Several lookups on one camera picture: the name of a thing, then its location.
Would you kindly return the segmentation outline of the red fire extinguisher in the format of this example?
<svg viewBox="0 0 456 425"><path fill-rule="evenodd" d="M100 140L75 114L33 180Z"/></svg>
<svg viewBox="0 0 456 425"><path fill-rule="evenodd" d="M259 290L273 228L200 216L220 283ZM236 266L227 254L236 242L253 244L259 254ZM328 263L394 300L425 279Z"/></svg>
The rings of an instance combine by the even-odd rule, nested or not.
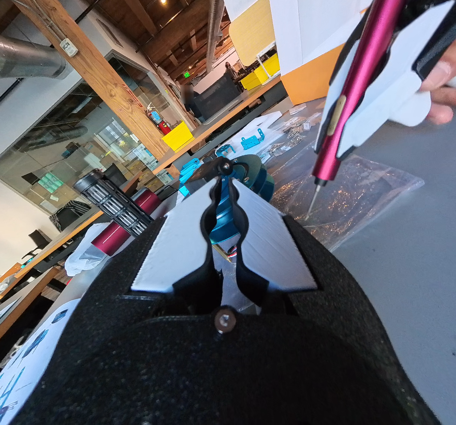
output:
<svg viewBox="0 0 456 425"><path fill-rule="evenodd" d="M158 127L163 135L167 135L171 132L170 126L153 103L147 105L145 114Z"/></svg>

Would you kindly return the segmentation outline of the yellow panel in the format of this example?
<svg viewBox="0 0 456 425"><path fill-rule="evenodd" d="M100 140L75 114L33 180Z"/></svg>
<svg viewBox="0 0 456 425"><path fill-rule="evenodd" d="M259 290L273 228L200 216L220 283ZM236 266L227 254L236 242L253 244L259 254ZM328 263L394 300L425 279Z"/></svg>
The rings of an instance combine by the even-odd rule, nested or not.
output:
<svg viewBox="0 0 456 425"><path fill-rule="evenodd" d="M229 36L243 66L256 62L257 55L276 40L270 0L256 1L233 20Z"/></svg>

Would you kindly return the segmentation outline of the white foam sheet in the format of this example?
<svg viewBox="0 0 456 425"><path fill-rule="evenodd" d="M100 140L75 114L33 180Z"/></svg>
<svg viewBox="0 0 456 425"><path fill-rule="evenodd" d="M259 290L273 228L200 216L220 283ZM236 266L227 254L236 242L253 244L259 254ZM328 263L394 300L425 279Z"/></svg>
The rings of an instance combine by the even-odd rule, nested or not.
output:
<svg viewBox="0 0 456 425"><path fill-rule="evenodd" d="M223 142L217 143L214 147L211 147L206 153L197 152L195 156L198 159L203 157L215 156L215 151L224 145L230 145L231 148L227 152L223 153L228 159L234 159L242 155L254 154L259 157L270 157L271 155L267 152L274 144L278 143L279 139L283 136L283 130L287 119L281 112L276 111L271 114L259 116L247 124L236 134ZM261 135L258 130L261 130L264 135L264 140L255 144L249 149L244 149L242 145L242 138L248 140L250 137L256 137L257 140L261 139Z"/></svg>

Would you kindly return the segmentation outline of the blue round servo base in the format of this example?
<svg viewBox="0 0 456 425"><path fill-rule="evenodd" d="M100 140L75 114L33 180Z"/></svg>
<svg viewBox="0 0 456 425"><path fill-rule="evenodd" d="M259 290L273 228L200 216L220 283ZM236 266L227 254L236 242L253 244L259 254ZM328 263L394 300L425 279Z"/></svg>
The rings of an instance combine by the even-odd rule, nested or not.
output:
<svg viewBox="0 0 456 425"><path fill-rule="evenodd" d="M214 213L216 223L208 235L212 245L229 240L238 234L233 222L233 210L229 195L229 180L231 178L267 202L271 200L275 187L274 179L268 174L258 156L247 154L232 160L219 157L201 164L194 172L186 183L190 194L184 200L188 200L198 189L215 177L221 179L221 191L220 201Z"/></svg>

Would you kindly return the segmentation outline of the blue long U bracket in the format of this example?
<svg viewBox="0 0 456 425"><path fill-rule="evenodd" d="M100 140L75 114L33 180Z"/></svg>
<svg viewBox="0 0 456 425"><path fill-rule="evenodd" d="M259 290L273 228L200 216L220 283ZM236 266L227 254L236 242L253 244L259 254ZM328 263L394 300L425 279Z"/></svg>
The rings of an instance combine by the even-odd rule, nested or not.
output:
<svg viewBox="0 0 456 425"><path fill-rule="evenodd" d="M199 159L192 159L182 166L179 176L179 192L183 198L190 194L189 190L186 187L186 183L194 174L194 172L200 167L200 165L201 163Z"/></svg>

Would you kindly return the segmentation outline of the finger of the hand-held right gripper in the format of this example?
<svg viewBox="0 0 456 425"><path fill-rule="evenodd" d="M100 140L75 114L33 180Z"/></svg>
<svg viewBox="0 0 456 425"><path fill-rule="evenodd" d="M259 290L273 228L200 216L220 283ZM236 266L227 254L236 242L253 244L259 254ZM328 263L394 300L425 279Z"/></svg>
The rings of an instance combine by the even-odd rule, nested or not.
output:
<svg viewBox="0 0 456 425"><path fill-rule="evenodd" d="M337 158L344 159L385 121L421 123L430 109L421 83L455 40L455 0L429 7L395 37L386 64L343 128Z"/></svg>
<svg viewBox="0 0 456 425"><path fill-rule="evenodd" d="M339 54L315 152L349 152L368 139L368 119L365 110L359 108L368 88L368 40L364 29L364 25L358 25Z"/></svg>

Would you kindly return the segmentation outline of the black bit holder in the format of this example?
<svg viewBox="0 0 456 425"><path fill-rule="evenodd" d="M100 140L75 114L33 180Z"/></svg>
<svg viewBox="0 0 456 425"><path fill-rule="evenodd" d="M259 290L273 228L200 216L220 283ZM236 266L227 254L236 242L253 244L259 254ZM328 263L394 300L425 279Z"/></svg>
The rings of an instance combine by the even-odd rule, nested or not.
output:
<svg viewBox="0 0 456 425"><path fill-rule="evenodd" d="M131 236L139 236L153 219L99 169L79 180L73 189L102 210Z"/></svg>

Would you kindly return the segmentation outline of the dark monitor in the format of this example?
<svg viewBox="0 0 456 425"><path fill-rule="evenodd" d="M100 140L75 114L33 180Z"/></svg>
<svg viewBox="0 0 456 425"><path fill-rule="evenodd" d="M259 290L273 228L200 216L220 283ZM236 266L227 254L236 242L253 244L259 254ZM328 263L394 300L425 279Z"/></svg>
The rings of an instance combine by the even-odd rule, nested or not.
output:
<svg viewBox="0 0 456 425"><path fill-rule="evenodd" d="M224 73L217 81L202 93L194 96L193 101L197 111L204 120L208 120L234 99L241 92L231 75Z"/></svg>

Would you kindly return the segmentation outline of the pile of small screw bags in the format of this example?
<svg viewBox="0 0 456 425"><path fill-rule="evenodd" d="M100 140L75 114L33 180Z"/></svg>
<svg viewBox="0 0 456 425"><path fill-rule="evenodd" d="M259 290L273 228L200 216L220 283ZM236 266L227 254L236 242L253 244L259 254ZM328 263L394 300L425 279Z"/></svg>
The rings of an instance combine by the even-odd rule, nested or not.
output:
<svg viewBox="0 0 456 425"><path fill-rule="evenodd" d="M282 127L278 127L278 131L282 137L282 142L271 143L262 152L258 154L262 163L266 163L272 158L276 158L292 148L296 147L303 140L305 140L307 132L309 132L313 126L316 126L322 120L322 113L316 112L310 116L294 116L283 124Z"/></svg>

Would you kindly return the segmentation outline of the wooden edged table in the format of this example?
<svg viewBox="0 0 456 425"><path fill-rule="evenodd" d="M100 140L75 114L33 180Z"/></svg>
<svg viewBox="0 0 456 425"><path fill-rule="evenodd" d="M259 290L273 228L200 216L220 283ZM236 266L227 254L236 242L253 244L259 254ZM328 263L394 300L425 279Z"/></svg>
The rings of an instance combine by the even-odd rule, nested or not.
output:
<svg viewBox="0 0 456 425"><path fill-rule="evenodd" d="M171 166L179 169L193 156L201 158L287 96L281 75L275 76L263 86L243 92L205 124L197 127L192 132L193 139L177 151L168 149L152 173L157 175L164 169L170 169Z"/></svg>

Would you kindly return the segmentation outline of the clear plastic bag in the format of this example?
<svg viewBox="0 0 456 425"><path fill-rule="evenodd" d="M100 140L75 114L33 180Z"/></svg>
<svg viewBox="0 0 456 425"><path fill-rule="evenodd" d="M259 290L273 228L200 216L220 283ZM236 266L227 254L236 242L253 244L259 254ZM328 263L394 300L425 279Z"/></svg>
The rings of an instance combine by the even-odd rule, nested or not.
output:
<svg viewBox="0 0 456 425"><path fill-rule="evenodd" d="M400 196L425 183L406 171L351 155L342 163L336 180L319 193L310 216L306 217L314 192L311 170L316 155L312 144L306 141L290 149L290 153L290 157L283 154L285 160L266 162L275 182L271 205L292 216L331 252Z"/></svg>

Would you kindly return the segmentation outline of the small yellow bin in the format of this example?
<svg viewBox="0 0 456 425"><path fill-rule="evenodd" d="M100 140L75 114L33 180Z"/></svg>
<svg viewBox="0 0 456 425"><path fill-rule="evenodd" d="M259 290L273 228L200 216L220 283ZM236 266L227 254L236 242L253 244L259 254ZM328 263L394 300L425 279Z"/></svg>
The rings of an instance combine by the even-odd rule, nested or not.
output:
<svg viewBox="0 0 456 425"><path fill-rule="evenodd" d="M253 72L241 79L240 83L247 91L254 89L257 86L265 85L271 78L274 78L280 73L280 63L278 54L273 54Z"/></svg>

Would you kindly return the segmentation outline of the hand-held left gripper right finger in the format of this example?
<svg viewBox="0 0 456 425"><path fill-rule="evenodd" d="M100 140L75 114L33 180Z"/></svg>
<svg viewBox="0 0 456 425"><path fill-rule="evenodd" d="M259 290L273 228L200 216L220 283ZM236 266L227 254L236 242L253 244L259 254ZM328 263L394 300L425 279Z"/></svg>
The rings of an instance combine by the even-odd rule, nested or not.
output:
<svg viewBox="0 0 456 425"><path fill-rule="evenodd" d="M289 293L318 290L285 216L231 178L229 198L237 240L236 283L262 312L282 313Z"/></svg>

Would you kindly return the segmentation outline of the silver air duct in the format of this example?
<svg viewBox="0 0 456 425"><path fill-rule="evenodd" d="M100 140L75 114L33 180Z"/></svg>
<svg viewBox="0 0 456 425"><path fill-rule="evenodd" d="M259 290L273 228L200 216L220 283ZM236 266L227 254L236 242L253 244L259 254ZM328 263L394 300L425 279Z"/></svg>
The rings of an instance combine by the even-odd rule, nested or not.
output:
<svg viewBox="0 0 456 425"><path fill-rule="evenodd" d="M54 48L0 36L0 77L64 79L73 67Z"/></svg>

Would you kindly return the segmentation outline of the red electric screwdriver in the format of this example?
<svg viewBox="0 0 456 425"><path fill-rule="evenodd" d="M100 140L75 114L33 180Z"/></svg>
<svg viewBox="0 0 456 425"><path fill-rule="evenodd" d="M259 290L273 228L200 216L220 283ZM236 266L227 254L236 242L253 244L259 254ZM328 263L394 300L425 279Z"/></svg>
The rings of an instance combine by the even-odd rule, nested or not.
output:
<svg viewBox="0 0 456 425"><path fill-rule="evenodd" d="M398 17L406 0L373 0L356 52L347 69L337 100L328 109L317 135L317 159L312 171L315 191L305 220L315 206L317 196L328 181L334 180L341 161L338 149L350 116L362 101L373 75L390 45Z"/></svg>

